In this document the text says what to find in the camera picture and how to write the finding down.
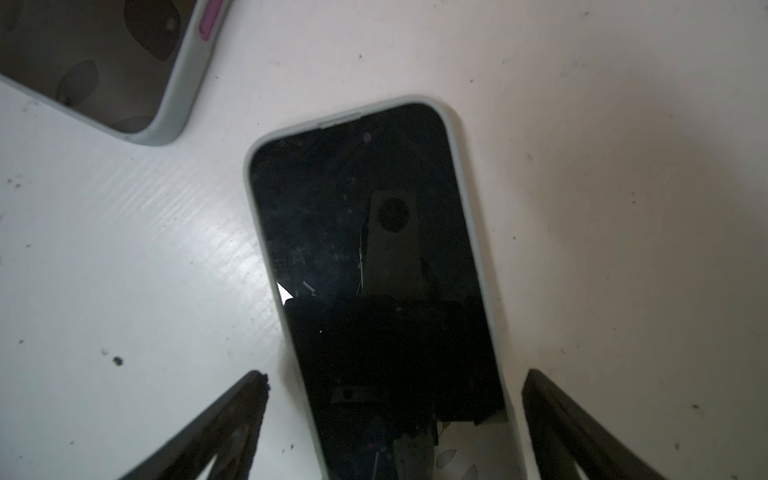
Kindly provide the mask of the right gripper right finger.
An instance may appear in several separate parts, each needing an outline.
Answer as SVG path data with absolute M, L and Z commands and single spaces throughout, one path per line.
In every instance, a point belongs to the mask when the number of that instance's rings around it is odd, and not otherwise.
M 528 371 L 522 397 L 542 479 L 664 479 L 543 372 Z

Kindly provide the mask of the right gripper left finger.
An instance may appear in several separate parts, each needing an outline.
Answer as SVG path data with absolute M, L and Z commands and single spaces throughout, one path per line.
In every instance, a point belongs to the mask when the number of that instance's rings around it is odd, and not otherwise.
M 268 376 L 250 371 L 125 479 L 247 479 L 269 398 Z

